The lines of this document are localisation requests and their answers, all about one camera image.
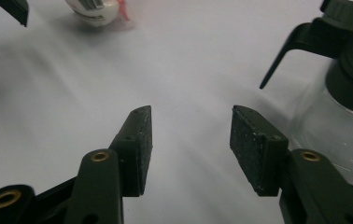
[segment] white table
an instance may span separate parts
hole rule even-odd
[[[229,148],[233,105],[286,135],[304,89],[329,59],[290,52],[261,79],[289,32],[321,0],[129,0],[134,27],[95,31],[62,0],[30,0],[28,28],[0,8],[0,188],[43,192],[108,147],[129,112],[152,106],[145,195],[125,223],[283,223]]]

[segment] black plastic object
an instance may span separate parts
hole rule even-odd
[[[235,105],[230,147],[258,195],[276,196],[287,137],[255,110]]]
[[[19,21],[21,25],[27,26],[29,6],[26,0],[0,0],[0,7]]]
[[[109,149],[118,152],[123,197],[144,194],[152,149],[150,106],[130,113]]]
[[[353,223],[353,188],[330,161],[308,149],[289,152],[288,139],[258,112],[234,106],[230,145],[259,196],[276,196],[258,190],[262,183],[282,189],[285,223]]]
[[[28,186],[0,189],[0,224],[121,224],[122,192],[142,189],[139,195],[143,194],[151,131],[150,106],[138,108],[118,134],[137,139],[134,144],[119,147],[117,151],[106,148],[86,154],[77,177],[37,196]],[[122,181],[129,179],[134,181],[124,186]]]
[[[341,105],[353,110],[353,2],[326,0],[321,6],[322,18],[296,27],[264,77],[264,88],[285,54],[292,49],[302,49],[334,58],[327,77],[326,87]]]

